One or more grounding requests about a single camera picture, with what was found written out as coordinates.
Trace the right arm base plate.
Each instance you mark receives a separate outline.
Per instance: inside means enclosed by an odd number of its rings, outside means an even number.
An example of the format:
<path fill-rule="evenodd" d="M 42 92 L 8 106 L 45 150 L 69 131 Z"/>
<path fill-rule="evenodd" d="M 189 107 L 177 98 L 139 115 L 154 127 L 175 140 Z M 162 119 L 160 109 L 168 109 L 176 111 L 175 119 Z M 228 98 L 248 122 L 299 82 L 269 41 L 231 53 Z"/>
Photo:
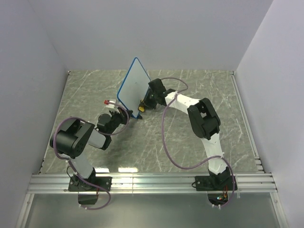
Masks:
<path fill-rule="evenodd" d="M 191 184 L 196 191 L 223 191 L 224 189 L 237 190 L 238 186 L 236 180 L 232 179 L 232 176 L 228 176 L 223 180 L 213 176 L 195 176 L 195 181 Z"/>

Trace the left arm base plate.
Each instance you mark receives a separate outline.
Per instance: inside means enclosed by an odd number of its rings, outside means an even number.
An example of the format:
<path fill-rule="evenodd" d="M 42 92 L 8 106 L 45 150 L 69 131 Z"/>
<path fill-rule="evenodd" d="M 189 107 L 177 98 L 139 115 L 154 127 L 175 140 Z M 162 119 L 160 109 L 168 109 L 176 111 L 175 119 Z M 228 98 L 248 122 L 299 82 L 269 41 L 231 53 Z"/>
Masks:
<path fill-rule="evenodd" d="M 85 191 L 97 191 L 97 187 L 102 187 L 103 189 L 110 191 L 112 184 L 112 177 L 95 177 L 92 180 L 85 181 L 79 179 L 78 176 L 73 175 L 70 178 L 68 191 L 70 192 L 85 192 Z"/>

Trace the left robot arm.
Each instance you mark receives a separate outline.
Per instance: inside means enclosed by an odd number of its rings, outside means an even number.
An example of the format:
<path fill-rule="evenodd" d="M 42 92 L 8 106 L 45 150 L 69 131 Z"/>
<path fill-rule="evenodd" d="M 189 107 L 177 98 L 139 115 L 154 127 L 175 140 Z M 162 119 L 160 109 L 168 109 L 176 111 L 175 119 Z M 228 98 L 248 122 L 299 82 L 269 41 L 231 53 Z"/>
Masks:
<path fill-rule="evenodd" d="M 78 118 L 68 118 L 58 126 L 57 133 L 54 133 L 49 145 L 56 151 L 56 156 L 70 162 L 76 174 L 73 176 L 79 180 L 79 185 L 85 191 L 91 191 L 96 186 L 95 169 L 89 163 L 83 151 L 86 145 L 106 150 L 112 142 L 111 136 L 121 125 L 127 125 L 133 112 L 123 111 L 121 108 L 116 112 L 102 114 L 98 118 L 97 125 L 89 122 L 82 122 Z"/>

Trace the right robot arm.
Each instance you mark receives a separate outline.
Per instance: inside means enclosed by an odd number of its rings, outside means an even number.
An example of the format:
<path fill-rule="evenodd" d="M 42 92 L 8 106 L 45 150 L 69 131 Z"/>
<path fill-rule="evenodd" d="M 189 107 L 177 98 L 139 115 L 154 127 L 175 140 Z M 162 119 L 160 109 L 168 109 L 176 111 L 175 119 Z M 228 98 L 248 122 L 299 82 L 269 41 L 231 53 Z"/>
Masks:
<path fill-rule="evenodd" d="M 208 159 L 209 185 L 208 190 L 220 190 L 228 184 L 231 172 L 222 159 L 223 151 L 219 140 L 220 119 L 211 101 L 181 95 L 169 90 L 162 95 L 150 91 L 139 104 L 139 110 L 155 109 L 156 105 L 165 106 L 165 112 L 172 107 L 186 113 L 192 131 L 201 139 Z"/>

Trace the blue framed whiteboard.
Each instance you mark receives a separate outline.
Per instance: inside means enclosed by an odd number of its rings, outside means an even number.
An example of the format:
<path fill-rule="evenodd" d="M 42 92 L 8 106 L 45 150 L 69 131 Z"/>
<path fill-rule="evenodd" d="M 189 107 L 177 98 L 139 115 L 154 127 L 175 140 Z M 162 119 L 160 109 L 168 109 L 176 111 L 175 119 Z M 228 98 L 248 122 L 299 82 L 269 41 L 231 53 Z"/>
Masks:
<path fill-rule="evenodd" d="M 145 98 L 151 81 L 138 57 L 135 57 L 117 92 L 118 101 L 127 109 L 132 110 L 132 117 L 140 116 L 139 105 Z"/>

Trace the yellow black whiteboard eraser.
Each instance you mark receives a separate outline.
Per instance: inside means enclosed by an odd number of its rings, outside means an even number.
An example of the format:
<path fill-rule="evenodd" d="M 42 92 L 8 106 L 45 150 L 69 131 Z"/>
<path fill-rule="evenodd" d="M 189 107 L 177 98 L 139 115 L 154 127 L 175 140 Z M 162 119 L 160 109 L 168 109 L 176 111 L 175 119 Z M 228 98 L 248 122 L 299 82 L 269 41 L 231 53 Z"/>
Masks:
<path fill-rule="evenodd" d="M 145 112 L 145 108 L 146 108 L 145 102 L 143 100 L 141 100 L 138 110 L 143 113 L 143 112 Z"/>

